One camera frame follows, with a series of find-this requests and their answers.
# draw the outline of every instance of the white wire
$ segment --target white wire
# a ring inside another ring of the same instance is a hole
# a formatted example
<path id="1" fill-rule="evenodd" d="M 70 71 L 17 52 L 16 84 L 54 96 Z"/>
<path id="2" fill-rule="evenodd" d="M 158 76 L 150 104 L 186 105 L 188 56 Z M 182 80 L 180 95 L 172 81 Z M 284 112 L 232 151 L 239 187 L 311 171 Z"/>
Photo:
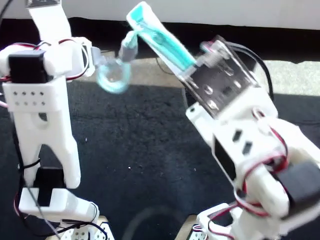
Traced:
<path id="1" fill-rule="evenodd" d="M 55 227 L 52 226 L 52 224 L 45 218 L 45 216 L 44 216 L 44 214 L 43 214 L 43 212 L 42 212 L 42 210 L 41 210 L 41 207 L 39 206 L 38 201 L 36 200 L 35 195 L 32 193 L 30 187 L 29 187 L 27 184 L 26 184 L 26 188 L 27 188 L 29 194 L 31 195 L 32 200 L 34 201 L 36 207 L 38 208 L 39 213 L 40 213 L 41 217 L 43 218 L 44 222 L 49 226 L 49 228 L 50 228 L 50 229 L 52 230 L 52 232 L 56 235 L 56 237 L 57 237 L 59 240 L 61 240 L 61 237 L 59 236 L 59 234 L 58 234 L 57 230 L 55 229 Z"/>
<path id="2" fill-rule="evenodd" d="M 3 107 L 3 108 L 8 108 L 8 104 L 6 104 L 4 101 L 0 101 L 0 107 Z"/>

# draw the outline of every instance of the mounting hole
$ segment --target mounting hole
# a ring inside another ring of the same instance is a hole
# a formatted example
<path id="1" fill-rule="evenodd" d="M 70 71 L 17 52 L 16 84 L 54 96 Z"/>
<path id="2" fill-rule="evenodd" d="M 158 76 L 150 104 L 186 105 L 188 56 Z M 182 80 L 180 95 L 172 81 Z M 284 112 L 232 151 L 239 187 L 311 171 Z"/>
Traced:
<path id="1" fill-rule="evenodd" d="M 206 94 L 211 95 L 214 93 L 214 90 L 207 84 L 203 86 L 203 90 Z"/>
<path id="2" fill-rule="evenodd" d="M 45 112 L 39 112 L 39 118 L 44 122 L 48 121 L 47 114 Z"/>
<path id="3" fill-rule="evenodd" d="M 223 90 L 222 90 L 222 93 L 225 95 L 225 96 L 229 96 L 231 93 L 232 93 L 232 88 L 230 86 L 226 86 Z"/>

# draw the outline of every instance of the turquoise plastic part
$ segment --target turquoise plastic part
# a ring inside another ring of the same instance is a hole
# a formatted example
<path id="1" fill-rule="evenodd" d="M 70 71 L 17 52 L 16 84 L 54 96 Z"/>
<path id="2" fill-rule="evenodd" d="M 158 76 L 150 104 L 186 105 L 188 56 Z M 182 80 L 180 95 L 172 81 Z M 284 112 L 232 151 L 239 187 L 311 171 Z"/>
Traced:
<path id="1" fill-rule="evenodd" d="M 96 82 L 105 91 L 112 94 L 122 94 L 125 92 L 130 83 L 131 65 L 130 63 L 123 63 L 119 59 L 116 60 L 118 67 L 121 68 L 121 78 L 119 80 L 109 80 L 108 75 L 114 71 L 114 65 L 106 64 L 98 67 Z"/>
<path id="2" fill-rule="evenodd" d="M 195 58 L 174 35 L 164 27 L 160 29 L 145 21 L 142 5 L 137 6 L 129 17 L 134 21 L 134 24 L 128 22 L 139 37 L 159 51 L 181 71 L 185 71 L 196 63 Z"/>

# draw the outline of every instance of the black wire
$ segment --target black wire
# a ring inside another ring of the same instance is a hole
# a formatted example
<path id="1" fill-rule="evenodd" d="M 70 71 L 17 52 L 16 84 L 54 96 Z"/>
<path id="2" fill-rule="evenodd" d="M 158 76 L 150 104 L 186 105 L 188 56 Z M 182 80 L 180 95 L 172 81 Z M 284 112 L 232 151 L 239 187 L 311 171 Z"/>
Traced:
<path id="1" fill-rule="evenodd" d="M 169 75 L 175 75 L 173 72 L 168 72 L 168 71 L 164 70 L 163 67 L 160 65 L 159 60 L 158 60 L 157 57 L 155 57 L 155 61 L 156 61 L 156 64 L 159 66 L 159 68 L 160 68 L 160 70 L 162 72 L 164 72 L 165 74 L 169 74 Z"/>
<path id="2" fill-rule="evenodd" d="M 40 42 L 38 45 L 36 45 L 36 46 L 33 48 L 33 50 L 36 50 L 36 49 L 40 48 L 42 45 L 45 45 L 45 44 L 51 46 L 50 43 L 48 43 L 48 42 L 46 42 L 46 41 L 42 41 L 42 42 Z"/>
<path id="3" fill-rule="evenodd" d="M 247 56 L 251 57 L 253 60 L 255 60 L 261 66 L 262 70 L 265 73 L 266 80 L 268 82 L 269 96 L 270 96 L 271 100 L 273 101 L 275 99 L 275 95 L 274 95 L 274 87 L 273 87 L 273 84 L 272 84 L 271 75 L 270 75 L 268 67 L 266 66 L 265 62 L 261 59 L 261 57 L 259 57 L 251 49 L 249 49 L 249 48 L 247 48 L 247 47 L 245 47 L 245 46 L 243 46 L 241 44 L 234 43 L 234 42 L 227 42 L 227 44 L 235 52 L 246 54 Z"/>
<path id="4" fill-rule="evenodd" d="M 4 19 L 4 16 L 5 16 L 6 11 L 8 10 L 10 4 L 11 4 L 13 1 L 14 1 L 14 0 L 8 0 L 8 1 L 6 2 L 6 4 L 3 6 L 3 8 L 2 8 L 2 10 L 1 10 L 1 12 L 0 12 L 0 26 L 1 26 L 1 24 L 2 24 L 2 20 Z"/>

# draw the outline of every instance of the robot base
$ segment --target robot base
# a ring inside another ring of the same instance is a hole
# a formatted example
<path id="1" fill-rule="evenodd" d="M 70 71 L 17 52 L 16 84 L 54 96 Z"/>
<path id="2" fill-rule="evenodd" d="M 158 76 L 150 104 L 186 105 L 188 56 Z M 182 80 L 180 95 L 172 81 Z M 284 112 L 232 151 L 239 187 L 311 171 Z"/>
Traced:
<path id="1" fill-rule="evenodd" d="M 271 226 L 268 218 L 261 218 L 254 216 L 241 208 L 236 207 L 230 211 L 233 218 L 233 223 L 229 226 L 221 226 L 210 222 L 208 229 L 208 222 L 210 221 L 210 216 L 214 216 L 220 211 L 228 208 L 230 205 L 227 203 L 222 203 L 220 205 L 214 206 L 201 212 L 197 216 L 197 222 L 201 226 L 203 232 L 208 236 L 209 240 L 263 240 L 277 239 L 278 231 L 277 227 Z"/>
<path id="2" fill-rule="evenodd" d="M 115 240 L 114 235 L 110 229 L 110 223 L 105 216 L 99 216 L 97 224 L 106 232 L 106 236 L 99 230 L 96 229 L 93 238 L 89 238 L 88 229 L 86 226 L 80 227 L 79 229 L 70 229 L 59 236 L 62 240 Z M 46 240 L 58 240 L 56 236 L 47 237 Z"/>

